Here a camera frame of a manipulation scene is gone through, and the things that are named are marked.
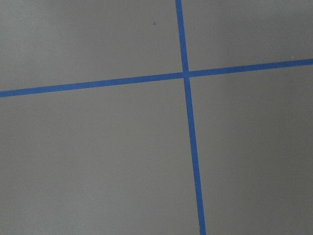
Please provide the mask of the brown table mat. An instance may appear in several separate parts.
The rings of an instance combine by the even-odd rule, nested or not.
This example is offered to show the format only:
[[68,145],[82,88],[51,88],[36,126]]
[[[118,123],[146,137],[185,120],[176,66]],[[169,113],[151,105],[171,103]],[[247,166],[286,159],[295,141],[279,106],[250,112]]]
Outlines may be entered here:
[[3,0],[3,235],[310,235],[310,0]]

